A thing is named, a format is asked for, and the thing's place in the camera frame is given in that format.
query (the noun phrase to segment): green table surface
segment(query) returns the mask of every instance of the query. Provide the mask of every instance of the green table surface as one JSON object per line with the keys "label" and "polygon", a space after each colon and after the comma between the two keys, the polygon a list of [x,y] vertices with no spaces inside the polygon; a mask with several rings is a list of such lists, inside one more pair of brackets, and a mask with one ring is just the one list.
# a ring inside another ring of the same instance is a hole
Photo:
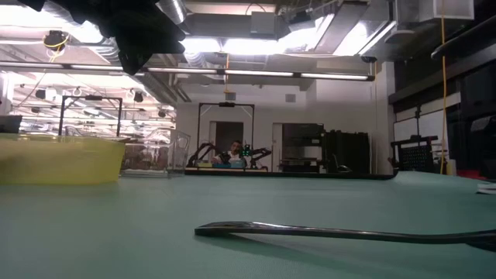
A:
{"label": "green table surface", "polygon": [[256,221],[393,233],[496,229],[478,181],[126,178],[99,186],[0,186],[0,278],[496,278],[496,253],[456,245],[300,236],[194,236]]}

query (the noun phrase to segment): yellow plastic bin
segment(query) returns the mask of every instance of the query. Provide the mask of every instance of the yellow plastic bin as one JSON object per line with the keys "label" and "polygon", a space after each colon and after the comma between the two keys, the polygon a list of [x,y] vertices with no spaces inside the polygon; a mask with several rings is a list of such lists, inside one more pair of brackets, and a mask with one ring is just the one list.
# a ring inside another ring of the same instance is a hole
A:
{"label": "yellow plastic bin", "polygon": [[0,184],[117,181],[124,150],[99,138],[0,134]]}

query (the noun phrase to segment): clear plastic container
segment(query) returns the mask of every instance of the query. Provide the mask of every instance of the clear plastic container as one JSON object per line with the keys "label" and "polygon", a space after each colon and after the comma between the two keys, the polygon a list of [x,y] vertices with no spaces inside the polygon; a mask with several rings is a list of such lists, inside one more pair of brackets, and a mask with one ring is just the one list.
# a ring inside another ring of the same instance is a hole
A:
{"label": "clear plastic container", "polygon": [[117,181],[124,143],[94,137],[0,134],[0,184]]}
{"label": "clear plastic container", "polygon": [[159,128],[144,139],[129,139],[122,159],[122,176],[172,177],[184,174],[190,136]]}

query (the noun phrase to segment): person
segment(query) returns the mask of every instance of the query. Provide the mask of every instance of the person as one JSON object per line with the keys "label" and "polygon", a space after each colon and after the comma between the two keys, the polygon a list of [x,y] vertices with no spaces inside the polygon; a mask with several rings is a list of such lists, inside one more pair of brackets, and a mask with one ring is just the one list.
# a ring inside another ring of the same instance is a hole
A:
{"label": "person", "polygon": [[[235,140],[231,143],[231,150],[227,151],[227,154],[231,156],[231,159],[229,159],[229,162],[233,161],[238,161],[238,160],[245,160],[241,156],[241,148],[242,148],[242,143],[240,140]],[[214,164],[223,164],[222,160],[220,159],[220,156],[217,155],[212,159],[212,162]]]}

